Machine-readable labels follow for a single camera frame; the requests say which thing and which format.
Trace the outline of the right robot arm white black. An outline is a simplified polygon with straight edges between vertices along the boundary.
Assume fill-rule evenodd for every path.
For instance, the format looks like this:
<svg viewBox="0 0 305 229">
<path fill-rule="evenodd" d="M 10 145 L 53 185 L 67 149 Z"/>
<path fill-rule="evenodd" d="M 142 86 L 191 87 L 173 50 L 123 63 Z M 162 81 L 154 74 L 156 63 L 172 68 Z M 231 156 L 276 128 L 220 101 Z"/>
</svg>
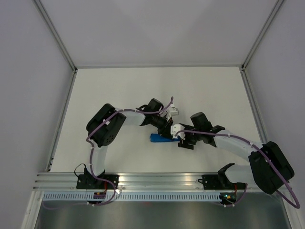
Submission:
<svg viewBox="0 0 305 229">
<path fill-rule="evenodd" d="M 192 115 L 191 121 L 193 125 L 171 127 L 173 138 L 180 139 L 179 147 L 193 149 L 197 142 L 203 141 L 247 162 L 245 166 L 229 163 L 219 169 L 217 182 L 220 187 L 243 183 L 273 194 L 294 177 L 294 170 L 276 143 L 258 143 L 239 137 L 220 125 L 213 126 L 202 112 Z"/>
</svg>

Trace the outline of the blue cloth napkin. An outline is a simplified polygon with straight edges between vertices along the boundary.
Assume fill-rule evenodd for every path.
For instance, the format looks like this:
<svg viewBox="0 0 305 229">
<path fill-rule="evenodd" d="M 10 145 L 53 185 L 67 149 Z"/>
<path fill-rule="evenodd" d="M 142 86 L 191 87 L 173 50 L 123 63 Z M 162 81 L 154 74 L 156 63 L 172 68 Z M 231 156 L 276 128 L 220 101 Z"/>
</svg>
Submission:
<svg viewBox="0 0 305 229">
<path fill-rule="evenodd" d="M 153 133 L 150 135 L 150 141 L 152 143 L 179 142 L 180 138 L 168 139 L 159 134 Z"/>
</svg>

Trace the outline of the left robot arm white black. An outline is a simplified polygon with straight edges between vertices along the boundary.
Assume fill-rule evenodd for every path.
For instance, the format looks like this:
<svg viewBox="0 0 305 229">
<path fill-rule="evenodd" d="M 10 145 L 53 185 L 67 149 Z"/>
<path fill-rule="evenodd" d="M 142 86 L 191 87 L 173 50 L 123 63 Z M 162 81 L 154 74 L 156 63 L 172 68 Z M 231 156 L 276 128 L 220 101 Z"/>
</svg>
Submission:
<svg viewBox="0 0 305 229">
<path fill-rule="evenodd" d="M 94 189 L 103 186 L 108 146 L 115 140 L 124 125 L 151 125 L 157 128 L 154 138 L 162 142 L 173 141 L 171 135 L 173 119 L 168 113 L 169 108 L 174 108 L 173 97 L 166 106 L 155 98 L 148 104 L 134 109 L 116 108 L 111 104 L 105 104 L 86 125 L 88 132 L 86 141 L 91 144 L 88 164 L 90 175 L 87 183 Z"/>
</svg>

